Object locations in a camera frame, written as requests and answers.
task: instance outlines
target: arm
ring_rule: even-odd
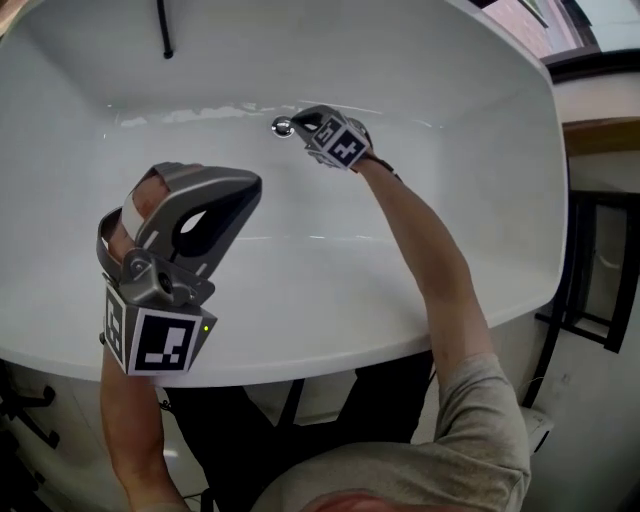
[[[9,25],[26,3],[27,0],[0,0],[0,37],[9,29]]]
[[[389,222],[427,308],[441,386],[468,357],[493,352],[464,256],[436,213],[387,169],[361,160],[362,174]]]
[[[134,204],[147,217],[167,193],[164,182],[152,177],[136,189]],[[109,251],[121,260],[133,246],[118,223]],[[102,359],[100,406],[111,463],[132,510],[160,503],[184,505],[187,510],[164,461],[162,417],[153,383],[149,377],[125,375],[108,347]]]

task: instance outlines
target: cable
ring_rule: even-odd
[[[528,386],[528,385],[529,385],[529,384],[531,384],[532,382],[535,382],[536,380],[541,380],[541,379],[544,379],[544,377],[536,377],[535,379],[531,379],[529,382],[525,382],[524,384],[522,384],[522,385],[518,388],[518,390],[517,390],[516,392],[517,392],[517,393],[520,393],[520,390],[521,390],[523,387]]]
[[[600,263],[602,263],[602,265],[605,268],[608,268],[610,270],[622,270],[622,265],[620,263],[611,263],[608,259],[606,259],[598,251],[596,251],[596,257],[598,258],[598,260],[600,260]]]

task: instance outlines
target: person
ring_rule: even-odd
[[[221,512],[517,511],[530,481],[527,432],[467,262],[437,214],[383,165],[363,159],[353,170],[415,277],[431,352],[357,370],[329,424],[274,427],[240,387],[167,389],[185,440]],[[134,204],[146,218],[167,193],[153,176],[136,188]],[[122,259],[132,247],[118,226],[111,253]],[[435,440],[411,445],[432,360],[440,384]],[[101,409],[132,510],[188,510],[163,458],[154,387],[124,375],[108,349]]]

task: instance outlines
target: white sink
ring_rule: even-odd
[[[154,2],[45,2],[0,44],[0,358],[99,378],[97,224],[162,161],[245,168],[264,185],[212,276],[205,308],[219,323],[172,385],[286,380],[423,349],[421,299],[364,180],[271,132],[317,103],[362,121],[441,215],[490,325],[551,299],[567,183],[550,82],[480,11],[425,0],[167,8],[171,60]]]

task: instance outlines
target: gray t-shirt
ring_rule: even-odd
[[[318,496],[350,490],[413,505],[512,512],[520,510],[530,478],[515,393],[497,357],[482,354],[461,363],[441,389],[433,443],[357,443],[332,450],[281,475],[252,512],[300,512]]]

